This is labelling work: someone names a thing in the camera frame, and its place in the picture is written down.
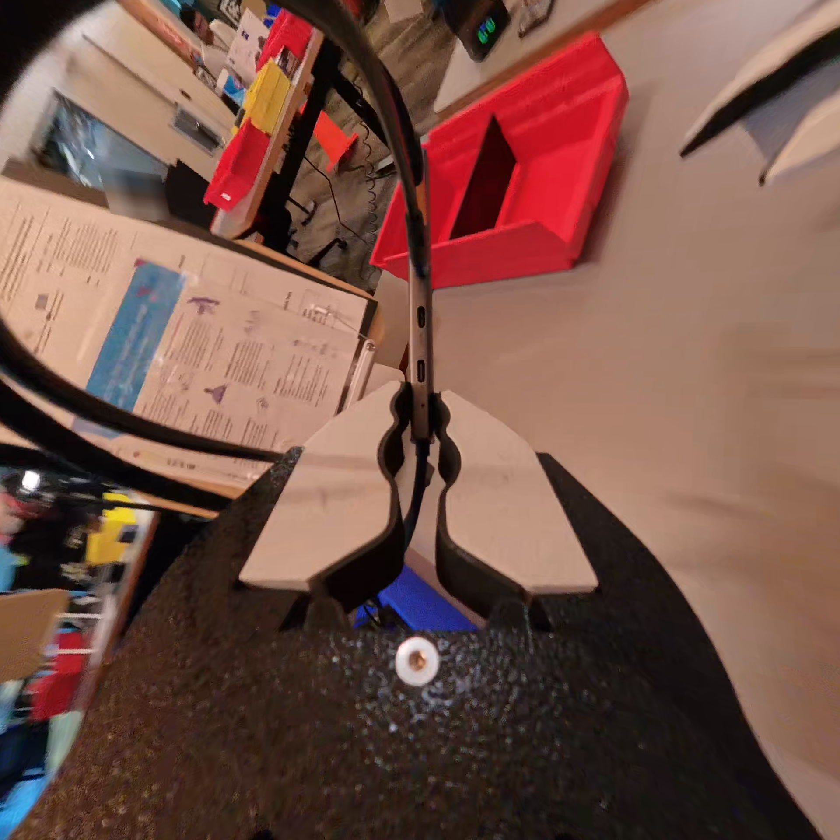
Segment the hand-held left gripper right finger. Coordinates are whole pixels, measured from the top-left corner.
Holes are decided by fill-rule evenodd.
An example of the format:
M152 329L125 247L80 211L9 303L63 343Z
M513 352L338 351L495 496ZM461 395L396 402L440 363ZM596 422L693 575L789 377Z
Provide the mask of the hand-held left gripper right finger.
M593 593L595 571L530 444L452 391L437 396L437 418L435 566L446 591L484 618L503 602Z

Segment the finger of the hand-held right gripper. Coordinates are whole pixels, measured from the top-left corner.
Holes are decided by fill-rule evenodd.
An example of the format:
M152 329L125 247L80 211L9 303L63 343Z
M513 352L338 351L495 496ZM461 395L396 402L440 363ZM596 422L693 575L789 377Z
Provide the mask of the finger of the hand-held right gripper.
M759 175L761 186L838 152L839 93L834 91L819 101L782 98L781 104L770 106L762 138L766 155Z
M783 95L839 55L839 2L819 2L763 46L688 130L681 158Z

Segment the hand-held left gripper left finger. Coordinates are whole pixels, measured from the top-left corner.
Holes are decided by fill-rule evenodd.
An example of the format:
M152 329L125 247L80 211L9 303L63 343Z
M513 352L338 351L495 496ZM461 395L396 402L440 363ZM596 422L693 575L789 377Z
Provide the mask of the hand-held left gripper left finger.
M403 567L407 384L391 381L306 441L238 580L250 589L329 597L345 612Z

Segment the blue plastic bin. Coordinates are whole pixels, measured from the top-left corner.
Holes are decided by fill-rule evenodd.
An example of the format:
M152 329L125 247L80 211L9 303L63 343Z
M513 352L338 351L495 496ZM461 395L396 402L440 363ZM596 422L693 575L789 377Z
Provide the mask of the blue plastic bin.
M473 632L478 628L407 566L393 583L355 610L352 624L353 628L407 627L422 632Z

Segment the grey usb hub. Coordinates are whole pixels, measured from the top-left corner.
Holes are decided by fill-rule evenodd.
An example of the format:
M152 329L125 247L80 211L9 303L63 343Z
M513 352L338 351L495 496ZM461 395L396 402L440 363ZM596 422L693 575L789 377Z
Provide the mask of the grey usb hub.
M432 287L428 270L417 269L409 262L409 341L408 383L412 391L411 433L415 450L412 494L403 517L404 553L407 553L416 529L427 485L427 467L433 428L430 394L433 387Z

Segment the printed instruction sheets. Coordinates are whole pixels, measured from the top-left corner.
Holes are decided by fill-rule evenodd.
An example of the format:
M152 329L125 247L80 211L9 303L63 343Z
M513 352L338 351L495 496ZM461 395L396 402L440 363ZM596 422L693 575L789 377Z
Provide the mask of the printed instruction sheets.
M124 411L282 452L343 410L376 303L246 251L2 177L2 317Z

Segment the tan document stand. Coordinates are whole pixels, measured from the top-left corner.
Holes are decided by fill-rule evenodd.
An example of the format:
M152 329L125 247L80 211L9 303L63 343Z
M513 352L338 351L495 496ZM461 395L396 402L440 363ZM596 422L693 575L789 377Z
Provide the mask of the tan document stand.
M376 302L97 192L2 175L2 445L218 510L358 396Z

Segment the large red plastic bin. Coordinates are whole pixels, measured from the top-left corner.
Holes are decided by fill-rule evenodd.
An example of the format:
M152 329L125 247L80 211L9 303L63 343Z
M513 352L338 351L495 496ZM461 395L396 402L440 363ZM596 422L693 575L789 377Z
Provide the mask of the large red plastic bin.
M613 163L629 94L594 33L432 129L434 289L569 270Z

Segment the black device with green display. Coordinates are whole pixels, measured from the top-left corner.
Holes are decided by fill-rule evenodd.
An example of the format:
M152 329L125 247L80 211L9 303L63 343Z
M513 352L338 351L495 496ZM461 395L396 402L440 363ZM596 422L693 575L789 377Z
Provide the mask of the black device with green display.
M474 62L487 58L511 22L504 1L443 1L440 12Z

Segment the wooden table with black legs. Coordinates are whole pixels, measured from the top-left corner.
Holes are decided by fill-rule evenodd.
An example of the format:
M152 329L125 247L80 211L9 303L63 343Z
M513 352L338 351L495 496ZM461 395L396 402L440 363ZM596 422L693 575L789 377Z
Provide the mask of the wooden table with black legs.
M358 92L341 71L349 58L340 47L314 29L301 63L289 82L287 94L269 136L266 152L245 196L230 210L216 210L210 230L226 240L245 237L255 225L266 196L286 201L298 178L308 145L327 97L335 91L362 123L381 141L388 138L372 97Z

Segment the small red bin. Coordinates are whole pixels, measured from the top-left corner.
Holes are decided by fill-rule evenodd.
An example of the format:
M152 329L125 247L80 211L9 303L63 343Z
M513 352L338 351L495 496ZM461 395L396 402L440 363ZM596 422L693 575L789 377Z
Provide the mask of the small red bin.
M245 118L227 143L205 190L203 203L233 210L255 185L270 137Z
M297 62L301 62L306 54L312 32L313 27L307 21L282 8L269 29L256 70L261 71L266 63L281 56L284 50L294 56Z

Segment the orange cone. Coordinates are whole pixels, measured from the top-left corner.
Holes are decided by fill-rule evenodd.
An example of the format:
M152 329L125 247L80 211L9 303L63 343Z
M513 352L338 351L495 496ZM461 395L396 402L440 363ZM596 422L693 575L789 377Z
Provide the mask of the orange cone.
M314 126L314 138L327 157L327 172L337 171L353 154L357 133L347 134L330 116L321 111Z

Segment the small yellow bin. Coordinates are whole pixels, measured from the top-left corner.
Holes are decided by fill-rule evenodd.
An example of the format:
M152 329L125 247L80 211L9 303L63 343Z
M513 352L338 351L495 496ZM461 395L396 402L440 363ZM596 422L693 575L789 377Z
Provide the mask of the small yellow bin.
M291 89L291 79L275 60L269 60L259 70L245 93L244 117L258 131L273 134Z

